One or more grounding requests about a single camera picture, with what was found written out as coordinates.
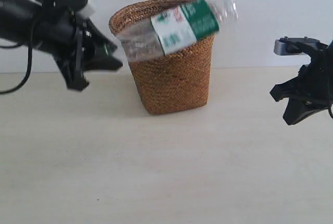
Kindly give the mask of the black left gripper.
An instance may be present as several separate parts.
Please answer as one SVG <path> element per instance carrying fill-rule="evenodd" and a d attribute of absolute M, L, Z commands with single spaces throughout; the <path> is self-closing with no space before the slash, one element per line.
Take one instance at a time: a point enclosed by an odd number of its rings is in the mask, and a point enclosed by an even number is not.
<path fill-rule="evenodd" d="M 90 18 L 83 19 L 77 14 L 89 0 L 35 1 L 42 8 L 38 29 L 58 45 L 54 61 L 69 90 L 82 91 L 89 85 L 83 72 L 117 71 L 123 67 L 123 62 L 112 55 L 117 45 L 103 35 Z M 85 54 L 86 30 L 106 54 Z"/>

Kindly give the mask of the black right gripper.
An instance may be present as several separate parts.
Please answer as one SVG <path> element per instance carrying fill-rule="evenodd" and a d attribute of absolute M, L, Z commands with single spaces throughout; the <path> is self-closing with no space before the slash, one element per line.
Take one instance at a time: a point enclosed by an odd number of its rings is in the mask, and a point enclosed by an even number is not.
<path fill-rule="evenodd" d="M 271 89 L 270 94 L 276 102 L 289 98 L 283 114 L 287 125 L 295 125 L 332 105 L 331 51 L 329 45 L 320 43 L 317 51 L 307 55 L 310 62 L 301 66 L 296 77 Z"/>

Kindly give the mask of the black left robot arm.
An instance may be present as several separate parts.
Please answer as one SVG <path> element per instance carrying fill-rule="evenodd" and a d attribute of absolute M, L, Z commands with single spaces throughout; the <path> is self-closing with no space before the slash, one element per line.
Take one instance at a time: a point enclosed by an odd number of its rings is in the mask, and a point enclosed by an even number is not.
<path fill-rule="evenodd" d="M 13 42 L 1 48 L 28 48 L 24 78 L 1 94 L 13 93 L 27 82 L 33 50 L 52 55 L 69 90 L 82 91 L 89 85 L 87 71 L 122 68 L 113 55 L 116 44 L 91 21 L 95 10 L 92 0 L 1 0 L 1 38 Z"/>

